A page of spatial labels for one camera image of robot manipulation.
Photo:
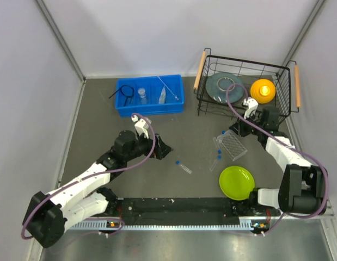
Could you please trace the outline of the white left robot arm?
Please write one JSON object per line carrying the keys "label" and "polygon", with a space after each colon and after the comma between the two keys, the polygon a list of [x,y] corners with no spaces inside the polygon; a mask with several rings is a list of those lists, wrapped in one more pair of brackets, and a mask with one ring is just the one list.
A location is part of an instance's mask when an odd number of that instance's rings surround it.
{"label": "white left robot arm", "polygon": [[84,173],[59,189],[32,196],[22,221],[24,232],[49,248],[77,223],[97,214],[113,215],[117,202],[104,186],[127,170],[129,161],[141,156],[162,160],[172,150],[158,134],[151,139],[130,130],[120,132],[111,149]]}

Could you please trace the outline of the small clear glass funnel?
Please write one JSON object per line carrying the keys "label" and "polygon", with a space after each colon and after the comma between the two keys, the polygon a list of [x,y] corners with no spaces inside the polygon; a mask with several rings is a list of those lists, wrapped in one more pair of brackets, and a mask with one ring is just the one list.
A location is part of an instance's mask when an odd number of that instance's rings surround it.
{"label": "small clear glass funnel", "polygon": [[173,93],[173,91],[169,88],[169,86],[161,79],[161,77],[160,76],[157,76],[157,78],[161,81],[161,83],[164,85],[164,87],[165,88],[167,88],[168,89],[168,91],[174,96],[174,98],[177,100],[177,101],[179,101],[179,98],[178,98],[178,96],[175,94],[175,93]]}

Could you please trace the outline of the blue-capped test tube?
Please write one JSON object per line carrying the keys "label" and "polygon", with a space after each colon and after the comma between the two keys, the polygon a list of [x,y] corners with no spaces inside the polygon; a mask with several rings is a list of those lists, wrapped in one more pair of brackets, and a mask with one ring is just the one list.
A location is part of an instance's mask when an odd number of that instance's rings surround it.
{"label": "blue-capped test tube", "polygon": [[176,161],[176,165],[178,165],[180,168],[182,168],[184,171],[186,171],[188,174],[192,173],[192,170],[190,170],[188,167],[186,167],[184,164],[182,164],[180,161]]}
{"label": "blue-capped test tube", "polygon": [[219,163],[219,161],[221,160],[222,156],[218,155],[217,158],[214,160],[214,162],[212,163],[211,167],[210,167],[210,171],[212,172],[215,167],[217,166],[217,164]]}
{"label": "blue-capped test tube", "polygon": [[222,150],[220,149],[220,143],[219,143],[219,141],[217,140],[216,137],[213,138],[213,142],[214,142],[215,147],[216,147],[216,149],[217,149],[217,153],[218,153],[218,154],[221,154],[221,153],[222,153]]}
{"label": "blue-capped test tube", "polygon": [[219,142],[223,142],[223,140],[225,138],[225,133],[226,133],[226,131],[223,130],[222,133],[221,133],[221,135],[218,137]]}

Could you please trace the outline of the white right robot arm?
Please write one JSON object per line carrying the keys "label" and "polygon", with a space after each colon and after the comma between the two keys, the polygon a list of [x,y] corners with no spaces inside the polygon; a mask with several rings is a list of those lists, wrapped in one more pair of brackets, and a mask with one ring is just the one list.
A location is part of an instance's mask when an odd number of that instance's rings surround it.
{"label": "white right robot arm", "polygon": [[278,109],[265,108],[260,116],[247,113],[238,116],[230,127],[241,137],[256,135],[258,142],[283,171],[279,188],[256,188],[250,193],[248,209],[254,215],[261,215],[268,207],[302,216],[322,215],[327,209],[324,178],[327,171],[313,165],[291,145],[288,136],[279,131],[279,118]]}

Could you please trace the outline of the clear plastic bag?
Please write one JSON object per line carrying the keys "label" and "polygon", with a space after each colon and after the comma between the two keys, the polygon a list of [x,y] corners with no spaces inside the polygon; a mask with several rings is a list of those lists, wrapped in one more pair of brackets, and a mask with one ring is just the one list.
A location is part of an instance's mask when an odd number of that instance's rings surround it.
{"label": "clear plastic bag", "polygon": [[166,87],[164,86],[158,99],[158,103],[165,104],[165,102],[166,102]]}

